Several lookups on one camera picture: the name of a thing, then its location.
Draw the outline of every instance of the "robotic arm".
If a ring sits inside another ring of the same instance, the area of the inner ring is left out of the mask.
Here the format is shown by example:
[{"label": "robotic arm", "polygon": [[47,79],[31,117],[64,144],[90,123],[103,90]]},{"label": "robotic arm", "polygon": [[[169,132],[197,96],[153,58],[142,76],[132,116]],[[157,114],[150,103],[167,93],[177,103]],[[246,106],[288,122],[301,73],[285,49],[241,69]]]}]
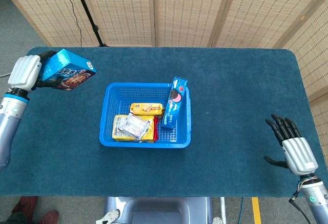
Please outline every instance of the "robotic arm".
[{"label": "robotic arm", "polygon": [[36,87],[51,87],[56,83],[41,81],[42,64],[56,52],[20,57],[8,80],[9,89],[0,103],[0,172],[7,168],[11,157],[11,145],[24,110],[29,103],[28,93]]},{"label": "robotic arm", "polygon": [[299,192],[302,190],[306,201],[310,206],[314,218],[318,224],[328,223],[328,191],[322,180],[314,173],[318,168],[318,163],[312,153],[309,143],[301,136],[294,122],[288,118],[281,118],[271,115],[273,120],[265,120],[272,128],[282,150],[285,154],[285,161],[272,160],[265,156],[264,159],[271,165],[290,169],[290,171],[300,176],[300,181],[289,202],[298,209],[310,223],[307,216],[295,203]]}]

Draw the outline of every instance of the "snack package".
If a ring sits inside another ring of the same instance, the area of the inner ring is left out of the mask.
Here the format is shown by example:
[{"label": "snack package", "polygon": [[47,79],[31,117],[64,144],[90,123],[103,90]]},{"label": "snack package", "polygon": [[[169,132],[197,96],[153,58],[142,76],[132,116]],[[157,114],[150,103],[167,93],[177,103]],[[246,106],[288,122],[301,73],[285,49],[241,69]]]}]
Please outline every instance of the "snack package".
[{"label": "snack package", "polygon": [[172,88],[166,105],[162,127],[173,129],[178,119],[183,95],[185,94],[188,81],[184,78],[174,77]]},{"label": "snack package", "polygon": [[41,80],[56,83],[53,88],[71,91],[96,73],[91,62],[62,49],[52,56],[40,70]]},{"label": "snack package", "polygon": [[130,112],[134,115],[162,115],[163,105],[155,103],[133,103]]},{"label": "snack package", "polygon": [[[116,141],[139,141],[139,139],[134,136],[129,135],[128,133],[121,131],[119,127],[126,123],[127,115],[115,115],[114,123],[113,123],[113,132],[112,137]],[[156,121],[154,116],[138,116],[142,120],[149,123],[148,129],[146,133],[141,137],[141,141],[154,142],[158,139],[157,129],[156,129]]]}]

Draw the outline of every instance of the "blue box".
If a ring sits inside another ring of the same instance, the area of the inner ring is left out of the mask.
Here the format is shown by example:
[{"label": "blue box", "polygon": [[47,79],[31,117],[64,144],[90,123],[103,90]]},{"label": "blue box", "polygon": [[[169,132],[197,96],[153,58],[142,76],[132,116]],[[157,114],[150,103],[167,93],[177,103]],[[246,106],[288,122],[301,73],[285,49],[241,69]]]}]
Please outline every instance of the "blue box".
[{"label": "blue box", "polygon": [[43,64],[40,77],[53,88],[71,91],[95,73],[89,60],[62,49]]},{"label": "blue box", "polygon": [[112,138],[115,115],[127,115],[132,103],[161,103],[165,107],[168,102],[172,84],[162,83],[112,83],[104,96],[102,105],[99,140],[109,147],[137,148],[185,148],[191,141],[191,101],[189,89],[181,101],[179,118],[174,129],[161,127],[162,119],[157,124],[158,140],[155,143],[116,141]]},{"label": "blue box", "polygon": [[166,105],[162,127],[173,129],[179,116],[179,110],[188,81],[184,78],[174,77],[168,103]]}]

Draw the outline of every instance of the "red shoe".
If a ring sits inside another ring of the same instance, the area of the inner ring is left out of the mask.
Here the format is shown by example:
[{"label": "red shoe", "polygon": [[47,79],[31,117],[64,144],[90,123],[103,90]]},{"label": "red shoe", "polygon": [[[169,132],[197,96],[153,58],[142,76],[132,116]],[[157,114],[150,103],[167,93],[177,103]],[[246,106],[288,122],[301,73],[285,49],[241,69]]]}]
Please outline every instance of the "red shoe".
[{"label": "red shoe", "polygon": [[22,212],[28,224],[33,224],[33,211],[35,209],[37,197],[21,197],[11,213]]},{"label": "red shoe", "polygon": [[42,217],[42,219],[36,224],[57,224],[59,212],[56,210],[49,211]]}]

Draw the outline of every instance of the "plastic basket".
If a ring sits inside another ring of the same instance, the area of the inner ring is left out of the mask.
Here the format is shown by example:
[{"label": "plastic basket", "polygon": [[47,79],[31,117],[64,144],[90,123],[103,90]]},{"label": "plastic basket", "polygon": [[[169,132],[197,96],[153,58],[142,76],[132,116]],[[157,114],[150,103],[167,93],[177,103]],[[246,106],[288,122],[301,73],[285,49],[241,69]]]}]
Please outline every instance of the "plastic basket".
[{"label": "plastic basket", "polygon": [[161,126],[160,119],[157,129],[158,137],[155,143],[148,142],[117,142],[112,138],[115,115],[129,114],[132,103],[161,103],[165,107],[172,84],[159,83],[112,83],[105,93],[100,121],[100,142],[110,147],[140,147],[140,148],[185,148],[191,139],[191,107],[189,89],[184,93],[179,117],[174,129]]}]

